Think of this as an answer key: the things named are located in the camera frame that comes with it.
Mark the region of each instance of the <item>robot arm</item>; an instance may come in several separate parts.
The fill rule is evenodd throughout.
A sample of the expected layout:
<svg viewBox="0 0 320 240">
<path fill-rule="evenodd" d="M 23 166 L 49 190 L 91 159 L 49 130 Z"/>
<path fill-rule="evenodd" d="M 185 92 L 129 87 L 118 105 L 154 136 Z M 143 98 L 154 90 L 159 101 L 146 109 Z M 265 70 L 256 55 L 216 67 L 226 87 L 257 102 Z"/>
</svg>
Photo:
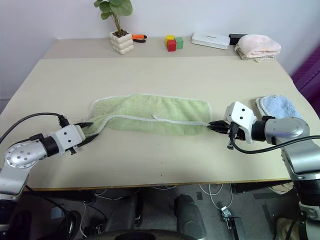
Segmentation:
<svg viewBox="0 0 320 240">
<path fill-rule="evenodd" d="M 82 128 L 91 122 L 70 125 L 64 116 L 59 116 L 62 128 L 47 137 L 37 134 L 13 144 L 4 155 L 4 166 L 0 171 L 0 236 L 9 229 L 9 222 L 25 185 L 31 168 L 39 161 L 56 154 L 70 151 L 91 142 L 96 136 L 85 137 Z"/>
<path fill-rule="evenodd" d="M 314 229 L 319 231 L 319 227 L 314 225 L 320 223 L 320 147 L 311 139 L 285 144 L 289 141 L 298 141 L 300 138 L 308 138 L 310 129 L 304 120 L 297 117 L 275 119 L 270 116 L 257 120 L 250 108 L 236 101 L 227 107 L 224 121 L 214 121 L 209 124 L 211 130 L 229 135 L 230 141 L 227 146 L 229 149 L 236 148 L 246 154 L 263 153 L 266 150 L 240 149 L 235 144 L 235 139 L 245 140 L 249 144 L 253 141 L 266 141 L 276 146 L 283 145 L 282 160 L 300 198 L 299 207 L 308 220 L 311 220 L 309 229 L 313 232 Z"/>
</svg>

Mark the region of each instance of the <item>red block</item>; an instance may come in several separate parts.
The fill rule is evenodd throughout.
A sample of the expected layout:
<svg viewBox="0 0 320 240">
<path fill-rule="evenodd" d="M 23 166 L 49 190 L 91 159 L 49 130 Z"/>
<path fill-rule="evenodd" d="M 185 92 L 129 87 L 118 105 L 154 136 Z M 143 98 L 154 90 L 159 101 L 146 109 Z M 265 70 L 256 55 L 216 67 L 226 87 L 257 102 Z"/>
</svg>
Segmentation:
<svg viewBox="0 0 320 240">
<path fill-rule="evenodd" d="M 168 52 L 174 52 L 177 48 L 176 40 L 168 40 L 166 47 L 168 48 Z"/>
</svg>

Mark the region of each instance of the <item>white wall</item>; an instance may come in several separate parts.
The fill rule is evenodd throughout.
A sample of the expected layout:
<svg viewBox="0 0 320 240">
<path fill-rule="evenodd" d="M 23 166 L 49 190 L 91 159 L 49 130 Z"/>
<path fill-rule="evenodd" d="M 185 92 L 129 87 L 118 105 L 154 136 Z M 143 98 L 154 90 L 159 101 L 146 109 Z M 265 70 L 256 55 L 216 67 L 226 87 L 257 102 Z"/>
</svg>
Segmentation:
<svg viewBox="0 0 320 240">
<path fill-rule="evenodd" d="M 320 42 L 319 0 L 131 0 L 122 27 L 149 37 L 264 34 L 282 45 L 278 60 L 292 74 Z M 104 38 L 114 30 L 94 0 L 0 1 L 0 98 L 18 89 L 54 38 Z"/>
</svg>

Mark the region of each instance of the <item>white plant pot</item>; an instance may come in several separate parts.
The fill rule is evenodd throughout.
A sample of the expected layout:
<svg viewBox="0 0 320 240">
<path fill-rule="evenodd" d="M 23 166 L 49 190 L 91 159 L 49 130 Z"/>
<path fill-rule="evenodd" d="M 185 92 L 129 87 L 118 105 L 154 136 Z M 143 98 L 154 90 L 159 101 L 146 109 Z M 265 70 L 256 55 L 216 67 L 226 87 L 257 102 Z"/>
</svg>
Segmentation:
<svg viewBox="0 0 320 240">
<path fill-rule="evenodd" d="M 132 34 L 128 33 L 122 37 L 113 35 L 114 32 L 110 32 L 110 40 L 112 48 L 120 54 L 126 54 L 134 49 L 134 41 L 132 40 Z"/>
</svg>

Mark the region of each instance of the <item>green towel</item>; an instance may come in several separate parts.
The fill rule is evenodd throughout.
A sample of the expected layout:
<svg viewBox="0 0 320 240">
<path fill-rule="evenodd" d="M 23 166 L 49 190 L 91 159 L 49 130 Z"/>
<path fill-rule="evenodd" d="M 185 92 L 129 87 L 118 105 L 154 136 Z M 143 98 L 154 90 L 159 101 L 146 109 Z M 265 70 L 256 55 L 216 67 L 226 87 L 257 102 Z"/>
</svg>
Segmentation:
<svg viewBox="0 0 320 240">
<path fill-rule="evenodd" d="M 134 94 L 96 100 L 92 104 L 93 125 L 83 129 L 86 136 L 105 126 L 115 130 L 191 136 L 210 132 L 211 108 L 203 100 Z"/>
</svg>

